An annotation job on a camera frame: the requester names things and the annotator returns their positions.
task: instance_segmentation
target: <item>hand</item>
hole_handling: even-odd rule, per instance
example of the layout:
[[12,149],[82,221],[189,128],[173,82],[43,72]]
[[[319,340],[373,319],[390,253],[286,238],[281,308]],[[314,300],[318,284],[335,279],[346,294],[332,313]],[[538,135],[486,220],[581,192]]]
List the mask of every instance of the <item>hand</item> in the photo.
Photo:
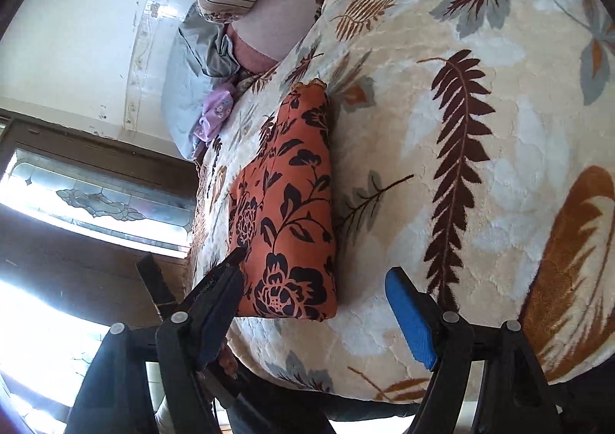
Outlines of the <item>hand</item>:
[[220,347],[220,353],[218,354],[218,363],[229,377],[235,377],[239,365],[233,351],[231,351],[226,342],[227,340],[224,338],[224,342]]

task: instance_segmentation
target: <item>bed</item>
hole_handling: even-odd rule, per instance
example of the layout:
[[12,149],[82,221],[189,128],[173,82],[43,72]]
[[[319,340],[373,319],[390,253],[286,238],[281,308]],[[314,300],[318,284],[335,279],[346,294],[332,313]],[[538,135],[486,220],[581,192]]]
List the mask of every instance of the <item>bed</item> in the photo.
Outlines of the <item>bed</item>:
[[[551,383],[615,350],[615,25],[600,0],[327,0],[205,155],[196,284],[228,253],[229,189],[296,82],[327,84],[338,310],[236,318],[285,387],[420,401],[384,296],[401,266],[472,323],[519,319]],[[474,363],[466,399],[476,399]]]

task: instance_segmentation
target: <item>window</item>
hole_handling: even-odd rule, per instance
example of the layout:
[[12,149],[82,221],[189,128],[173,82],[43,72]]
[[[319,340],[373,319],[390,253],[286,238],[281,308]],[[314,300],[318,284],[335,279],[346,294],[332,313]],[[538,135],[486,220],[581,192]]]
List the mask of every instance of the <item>window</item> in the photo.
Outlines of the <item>window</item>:
[[0,203],[87,236],[176,258],[192,241],[196,201],[16,149]]

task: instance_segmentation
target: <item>black clamp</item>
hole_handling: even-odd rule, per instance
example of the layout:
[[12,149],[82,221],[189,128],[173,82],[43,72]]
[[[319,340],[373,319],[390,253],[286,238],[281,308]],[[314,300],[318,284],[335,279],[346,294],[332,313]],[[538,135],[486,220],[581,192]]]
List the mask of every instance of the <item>black clamp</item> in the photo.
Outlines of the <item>black clamp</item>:
[[114,324],[85,375],[65,434],[158,434],[146,361],[160,363],[176,433],[219,434],[198,373],[226,408],[244,386],[216,362],[243,295],[239,263],[244,258],[245,248],[234,250],[159,326],[130,330],[124,323]]
[[401,268],[386,295],[413,356],[433,372],[407,434],[452,434],[470,366],[484,361],[472,434],[562,434],[540,364],[516,320],[500,328],[469,324],[419,292]]

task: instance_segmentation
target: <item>gray pillow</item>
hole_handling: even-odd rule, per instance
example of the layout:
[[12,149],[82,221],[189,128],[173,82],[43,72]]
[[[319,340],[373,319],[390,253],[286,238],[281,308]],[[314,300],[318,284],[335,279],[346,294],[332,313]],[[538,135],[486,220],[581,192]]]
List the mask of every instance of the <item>gray pillow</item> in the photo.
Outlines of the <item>gray pillow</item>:
[[202,18],[192,5],[173,40],[162,88],[162,116],[181,155],[194,160],[201,140],[194,135],[203,101],[239,71],[224,25]]

